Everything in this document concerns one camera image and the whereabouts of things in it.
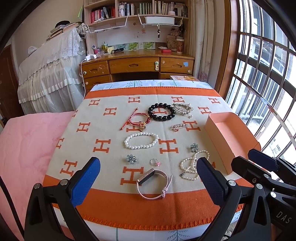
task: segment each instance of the smartwatch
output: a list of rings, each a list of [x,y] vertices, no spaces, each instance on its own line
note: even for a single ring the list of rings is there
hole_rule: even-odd
[[[156,197],[145,197],[139,190],[139,185],[143,184],[145,181],[147,181],[150,177],[152,177],[155,173],[158,173],[162,176],[165,177],[167,183],[166,186],[162,189],[162,193]],[[172,178],[173,175],[170,176],[170,179],[168,178],[168,176],[161,170],[155,170],[154,168],[151,168],[149,171],[147,171],[146,173],[143,174],[143,176],[141,176],[138,180],[137,180],[137,190],[139,192],[139,194],[147,200],[155,200],[158,199],[160,197],[164,198],[165,197],[165,193],[168,190],[168,187],[170,185],[170,183],[172,182]]]

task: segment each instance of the pink bedsheet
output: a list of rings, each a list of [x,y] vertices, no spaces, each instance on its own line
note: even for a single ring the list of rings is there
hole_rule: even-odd
[[[38,113],[10,119],[0,134],[0,176],[24,227],[27,204],[35,183],[42,183],[49,161],[73,112]],[[23,240],[0,188],[0,213]]]

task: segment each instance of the pink box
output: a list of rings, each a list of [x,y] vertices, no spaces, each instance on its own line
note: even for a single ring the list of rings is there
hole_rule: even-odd
[[[261,151],[260,143],[233,112],[210,113],[205,130],[218,151],[227,174],[232,173],[233,158],[242,156],[248,159],[248,152],[253,148]]]

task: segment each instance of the white tray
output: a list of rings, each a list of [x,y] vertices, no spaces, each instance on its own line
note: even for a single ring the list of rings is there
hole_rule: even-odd
[[[158,17],[158,16],[152,16],[152,17],[145,17],[146,23],[149,24],[175,24],[175,18],[172,17]]]

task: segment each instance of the floral curtain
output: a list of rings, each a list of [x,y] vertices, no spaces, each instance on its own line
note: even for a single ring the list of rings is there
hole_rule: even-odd
[[[214,0],[191,0],[190,14],[189,54],[195,57],[193,76],[206,82],[213,47]]]

